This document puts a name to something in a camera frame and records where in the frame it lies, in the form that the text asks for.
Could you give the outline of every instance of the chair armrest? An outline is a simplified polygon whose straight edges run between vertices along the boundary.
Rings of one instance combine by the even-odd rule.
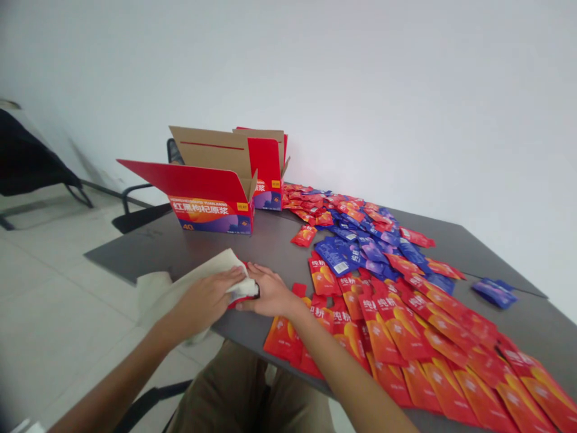
[[[143,185],[135,185],[135,186],[129,186],[128,188],[126,188],[123,192],[122,192],[122,206],[124,206],[124,214],[128,215],[130,213],[130,211],[128,210],[128,195],[134,191],[135,189],[143,189],[143,188],[149,188],[152,185],[150,183],[145,183]]]

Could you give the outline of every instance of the khaki pants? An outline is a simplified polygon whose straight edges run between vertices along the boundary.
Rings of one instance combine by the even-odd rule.
[[[187,389],[168,432],[334,432],[328,398],[282,369],[263,402],[266,365],[225,341]]]

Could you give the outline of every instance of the human hand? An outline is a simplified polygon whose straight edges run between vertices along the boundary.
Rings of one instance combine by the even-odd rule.
[[[230,287],[246,278],[242,266],[194,283],[180,301],[155,325],[162,340],[176,347],[221,318],[230,303]]]
[[[289,318],[296,308],[305,305],[288,289],[282,278],[269,268],[249,262],[247,269],[248,276],[258,283],[260,297],[236,304],[237,310]]]

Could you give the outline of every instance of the red cardboard box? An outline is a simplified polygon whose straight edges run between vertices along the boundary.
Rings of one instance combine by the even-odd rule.
[[[283,131],[243,127],[233,129],[233,132],[248,137],[252,174],[258,170],[254,207],[282,210],[282,178],[290,160],[285,161],[287,135]]]
[[[185,230],[250,235],[258,173],[247,137],[171,126],[186,165],[117,161],[164,192]]]

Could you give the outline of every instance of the gray table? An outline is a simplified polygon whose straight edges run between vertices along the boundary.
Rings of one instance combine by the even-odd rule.
[[[391,207],[388,209],[402,227],[420,232],[435,240],[435,248],[422,249],[423,253],[431,259],[449,263],[465,274],[479,278],[488,277],[494,280],[503,280],[523,292],[547,298],[547,295],[515,271],[505,260],[463,226],[403,212]],[[298,216],[289,210],[282,211],[280,216],[288,220],[302,222]]]
[[[187,232],[180,228],[175,216],[170,214],[102,245],[86,256],[119,277],[134,283],[138,276],[154,271],[168,271],[173,279],[180,278],[215,254],[231,247],[240,259],[274,269],[289,287],[293,283],[306,283],[309,286],[308,295],[311,295],[312,280],[306,260],[310,257],[310,249],[290,243],[299,226],[298,222],[279,218],[278,214],[257,212],[252,236]],[[525,292],[516,293],[519,301],[510,310],[500,311],[469,288],[477,280],[471,276],[469,281],[460,281],[454,296],[494,321],[521,350],[539,359],[565,391],[577,400],[577,374],[574,367],[577,363],[575,324],[546,299]],[[291,368],[288,363],[263,352],[263,343],[271,322],[271,318],[253,313],[229,311],[214,324],[213,329],[331,395],[323,381],[304,375]],[[422,431],[477,431],[420,410],[407,410],[407,414]]]

